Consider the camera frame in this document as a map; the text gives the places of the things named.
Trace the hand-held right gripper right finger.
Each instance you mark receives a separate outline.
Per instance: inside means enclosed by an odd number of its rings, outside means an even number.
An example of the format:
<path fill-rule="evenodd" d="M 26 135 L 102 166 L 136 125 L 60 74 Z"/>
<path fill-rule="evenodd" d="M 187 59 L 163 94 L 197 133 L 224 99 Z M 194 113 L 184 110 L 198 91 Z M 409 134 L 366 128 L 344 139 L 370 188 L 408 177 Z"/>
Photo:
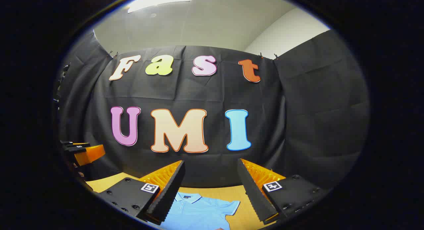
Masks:
<path fill-rule="evenodd" d="M 265 224 L 291 220 L 321 201 L 330 189 L 300 175 L 284 177 L 245 159 L 237 161 L 238 175 L 259 220 Z"/>

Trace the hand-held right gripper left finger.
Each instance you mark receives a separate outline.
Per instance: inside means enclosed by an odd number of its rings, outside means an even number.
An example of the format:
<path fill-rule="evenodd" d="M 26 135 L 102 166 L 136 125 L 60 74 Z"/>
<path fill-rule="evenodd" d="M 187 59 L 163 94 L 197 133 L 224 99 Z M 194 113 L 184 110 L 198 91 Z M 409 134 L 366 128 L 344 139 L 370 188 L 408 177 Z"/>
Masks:
<path fill-rule="evenodd" d="M 180 160 L 137 180 L 125 177 L 97 196 L 128 215 L 160 225 L 174 202 L 185 171 L 185 162 Z"/>

